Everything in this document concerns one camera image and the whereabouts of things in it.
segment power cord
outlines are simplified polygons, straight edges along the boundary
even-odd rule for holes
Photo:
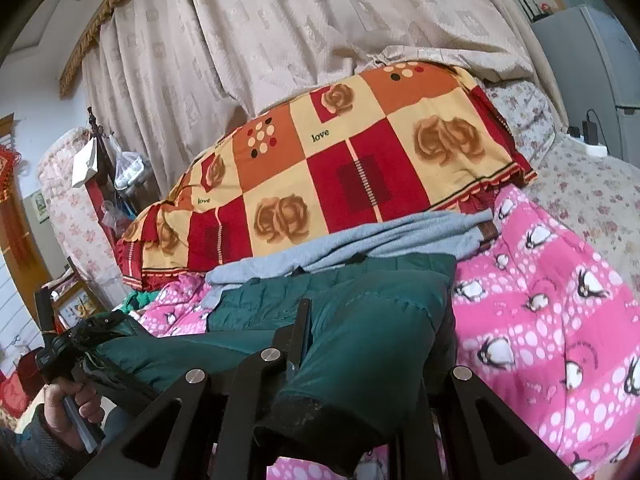
[[[602,140],[604,140],[604,145],[607,147],[607,151],[609,153],[611,153],[610,150],[609,150],[609,144],[607,143],[607,137],[604,136],[604,130],[602,129],[602,123],[600,122],[600,118],[598,117],[598,113],[593,108],[589,108],[587,110],[587,120],[589,120],[589,112],[593,112],[593,115],[596,116],[596,120],[598,121],[598,127],[600,128],[600,131],[602,133]]]

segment refrigerator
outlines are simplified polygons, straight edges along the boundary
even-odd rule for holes
[[[620,22],[578,6],[531,28],[556,76],[569,124],[582,130],[592,108],[609,155],[640,168],[640,54]],[[598,124],[596,114],[590,120]]]

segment plastic bag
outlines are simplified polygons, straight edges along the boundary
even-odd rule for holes
[[[115,188],[124,191],[136,184],[142,184],[151,173],[148,159],[137,152],[123,152],[115,137],[107,138],[116,159]]]
[[[102,202],[102,212],[104,213],[102,224],[113,229],[116,233],[116,238],[120,238],[129,227],[129,224],[131,224],[131,219],[109,200]]]

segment checkered blanket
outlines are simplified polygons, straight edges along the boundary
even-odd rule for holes
[[[460,68],[404,62],[271,109],[193,162],[118,243],[125,281],[161,288],[368,222],[493,206],[535,176]]]

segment human hand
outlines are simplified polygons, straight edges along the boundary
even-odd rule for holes
[[[69,447],[82,451],[84,445],[78,430],[66,416],[62,404],[62,399],[68,395],[75,399],[80,415],[94,423],[104,418],[104,410],[100,406],[102,399],[91,384],[74,383],[65,378],[57,378],[44,392],[44,418],[51,433]]]

